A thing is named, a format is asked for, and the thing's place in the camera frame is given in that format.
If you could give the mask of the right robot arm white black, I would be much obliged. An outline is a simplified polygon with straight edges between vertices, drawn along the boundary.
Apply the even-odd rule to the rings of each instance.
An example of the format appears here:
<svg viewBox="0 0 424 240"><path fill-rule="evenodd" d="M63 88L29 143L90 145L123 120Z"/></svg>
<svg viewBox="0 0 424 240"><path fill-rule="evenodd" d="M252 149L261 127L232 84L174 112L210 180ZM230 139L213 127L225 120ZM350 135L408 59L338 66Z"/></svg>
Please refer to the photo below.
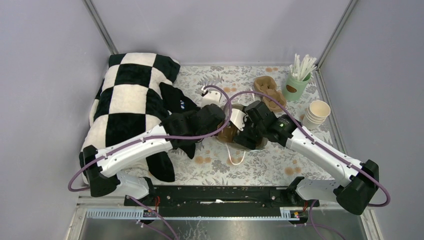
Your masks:
<svg viewBox="0 0 424 240"><path fill-rule="evenodd" d="M379 189L379 166L349 157L316 138L288 114L277 117L262 101L242 108L246 128L258 137L295 151L330 174L330 180L296 177L287 187L287 201L299 206L304 201L338 203L354 215L361 215Z"/></svg>

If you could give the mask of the light blue paper bag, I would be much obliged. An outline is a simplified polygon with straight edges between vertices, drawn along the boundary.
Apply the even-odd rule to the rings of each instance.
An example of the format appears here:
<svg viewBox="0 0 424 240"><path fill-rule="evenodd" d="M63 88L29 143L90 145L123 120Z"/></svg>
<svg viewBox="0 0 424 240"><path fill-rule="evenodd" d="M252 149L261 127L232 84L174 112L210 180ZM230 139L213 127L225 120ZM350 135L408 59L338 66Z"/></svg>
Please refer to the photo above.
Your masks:
<svg viewBox="0 0 424 240"><path fill-rule="evenodd" d="M245 106L244 105L242 105L242 104L239 104L239 103L236 103L236 104L234 104L233 106L232 106L232 108L236 108L236 109L239 109L239 110L242 110L242 111L244 111L243 110L243 108L244 108ZM222 144L224 144L225 146L226 146L226 148L227 148L227 152L230 154L231 153L231 150L237 150L237 151L242 151L243 152L243 156L245 157L246 156L246 153L248 153L248 152L254 152L254 151L261 151L261 150L263 150L264 148L265 148L265 146L267 145L267 143L268 143L268 140L267 140L267 143L266 143L266 145L264 146L264 148L263 149L260 149L260 150L247 150L247 149L245 149L245 148L241 148L241 146L240 145L238 145L238 144L236 144L236 143L233 143L233 142L231 142L231 143L224 143L224 142L221 142L221 141L219 141L220 143L222 143Z"/></svg>

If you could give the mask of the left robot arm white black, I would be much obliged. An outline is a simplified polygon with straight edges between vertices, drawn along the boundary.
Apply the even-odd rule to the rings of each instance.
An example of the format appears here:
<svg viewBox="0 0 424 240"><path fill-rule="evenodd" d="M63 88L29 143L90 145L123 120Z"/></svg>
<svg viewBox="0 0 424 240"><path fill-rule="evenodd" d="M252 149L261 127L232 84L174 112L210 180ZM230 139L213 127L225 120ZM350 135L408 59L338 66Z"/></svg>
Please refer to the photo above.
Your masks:
<svg viewBox="0 0 424 240"><path fill-rule="evenodd" d="M144 206L152 204L152 181L130 176L124 169L141 159L209 137L225 119L226 114L219 106L208 104L200 110L173 113L152 129L110 147L85 147L83 170L90 195L99 198L115 192L134 197Z"/></svg>

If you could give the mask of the brown cardboard cup carrier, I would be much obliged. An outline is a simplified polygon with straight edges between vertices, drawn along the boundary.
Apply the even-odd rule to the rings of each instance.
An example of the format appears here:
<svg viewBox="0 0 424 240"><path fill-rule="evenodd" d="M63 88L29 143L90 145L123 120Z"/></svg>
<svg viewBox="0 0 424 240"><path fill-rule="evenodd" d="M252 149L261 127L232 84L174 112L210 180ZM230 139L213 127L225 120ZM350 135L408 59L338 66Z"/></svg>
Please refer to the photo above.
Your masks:
<svg viewBox="0 0 424 240"><path fill-rule="evenodd" d="M237 131L238 128L230 121L225 128L217 134L216 138L222 143L232 143Z"/></svg>

